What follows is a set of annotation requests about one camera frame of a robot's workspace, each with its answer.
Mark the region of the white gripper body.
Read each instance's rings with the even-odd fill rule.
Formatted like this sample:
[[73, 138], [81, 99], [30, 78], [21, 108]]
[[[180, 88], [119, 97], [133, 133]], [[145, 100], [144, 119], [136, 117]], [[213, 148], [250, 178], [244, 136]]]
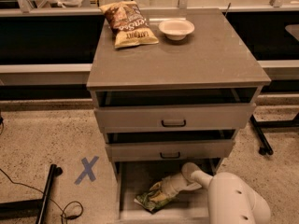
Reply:
[[189, 182], [182, 173], [167, 176], [162, 180], [161, 190], [166, 197], [175, 197], [181, 191], [193, 191], [202, 186], [196, 182]]

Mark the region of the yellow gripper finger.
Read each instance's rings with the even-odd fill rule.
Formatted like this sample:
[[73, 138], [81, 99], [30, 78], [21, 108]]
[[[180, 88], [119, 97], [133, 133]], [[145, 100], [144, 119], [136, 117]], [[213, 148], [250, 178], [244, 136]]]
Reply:
[[160, 203], [169, 203], [176, 199], [176, 196], [169, 196], [164, 193], [160, 193], [157, 196], [157, 201]]
[[157, 190], [160, 190], [161, 188], [162, 188], [162, 182], [159, 181], [159, 182], [155, 183], [149, 190], [157, 191]]

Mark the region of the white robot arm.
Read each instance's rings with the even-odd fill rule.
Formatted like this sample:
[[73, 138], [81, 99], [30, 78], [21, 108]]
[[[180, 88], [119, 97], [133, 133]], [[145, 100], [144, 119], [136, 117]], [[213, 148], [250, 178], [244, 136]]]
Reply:
[[231, 173], [214, 176], [195, 163], [185, 163], [181, 171], [154, 184], [158, 191], [151, 199], [158, 202], [174, 198], [183, 190], [207, 190], [210, 224], [269, 224], [271, 210], [267, 201], [245, 181]]

